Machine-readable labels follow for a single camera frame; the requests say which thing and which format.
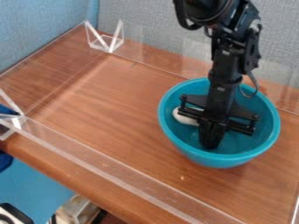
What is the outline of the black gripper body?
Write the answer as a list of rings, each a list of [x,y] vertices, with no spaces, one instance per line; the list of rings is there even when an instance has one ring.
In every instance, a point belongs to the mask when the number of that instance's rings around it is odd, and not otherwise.
[[[212,127],[213,123],[228,121],[228,131],[251,136],[259,115],[236,101],[240,82],[240,78],[228,81],[185,81],[179,86],[179,114],[197,122],[200,119],[209,120]]]

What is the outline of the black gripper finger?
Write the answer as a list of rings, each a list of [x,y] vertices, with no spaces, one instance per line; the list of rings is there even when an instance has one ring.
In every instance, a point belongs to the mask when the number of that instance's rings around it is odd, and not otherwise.
[[[200,143],[205,148],[213,147],[212,142],[212,122],[209,120],[199,120],[200,127]]]
[[[215,122],[213,123],[213,127],[212,127],[212,147],[217,148],[220,145],[220,141],[223,140],[223,137],[225,136],[225,133],[229,129],[229,122],[224,121],[224,122]]]

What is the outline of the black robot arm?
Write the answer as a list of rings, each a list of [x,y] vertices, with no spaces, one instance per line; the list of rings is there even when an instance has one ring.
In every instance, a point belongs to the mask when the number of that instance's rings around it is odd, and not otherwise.
[[[259,115],[236,102],[244,76],[257,68],[260,16],[251,0],[172,0],[180,26],[211,38],[212,68],[205,95],[184,94],[177,114],[196,121],[200,144],[213,149],[228,130],[255,131]]]

